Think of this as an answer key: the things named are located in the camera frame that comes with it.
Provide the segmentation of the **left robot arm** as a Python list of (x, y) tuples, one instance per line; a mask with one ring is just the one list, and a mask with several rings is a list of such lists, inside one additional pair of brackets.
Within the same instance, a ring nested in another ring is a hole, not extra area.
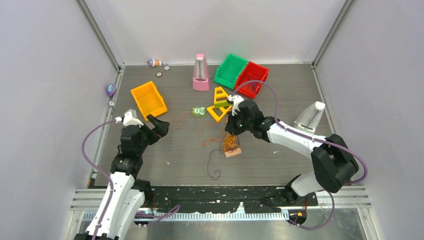
[(138, 179), (143, 165), (142, 155), (148, 146), (165, 137), (170, 123), (149, 114), (147, 120), (153, 124), (149, 128), (137, 118), (135, 110), (130, 109), (122, 117), (106, 121), (94, 129), (108, 124), (123, 124), (118, 153), (112, 161), (109, 173), (93, 163), (81, 146), (85, 160), (107, 178), (108, 185), (99, 208), (84, 233), (77, 233), (76, 240), (123, 240), (134, 223), (140, 207), (148, 207), (153, 202), (152, 186), (149, 181)]

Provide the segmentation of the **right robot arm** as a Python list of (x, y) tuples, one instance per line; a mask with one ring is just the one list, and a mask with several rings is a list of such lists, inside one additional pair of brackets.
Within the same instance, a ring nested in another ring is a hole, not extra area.
[(294, 177), (284, 188), (291, 205), (299, 205), (310, 193), (337, 193), (358, 172), (359, 165), (343, 138), (302, 133), (274, 116), (264, 116), (252, 99), (232, 95), (225, 131), (238, 136), (250, 132), (267, 143), (287, 147), (309, 158), (313, 171)]

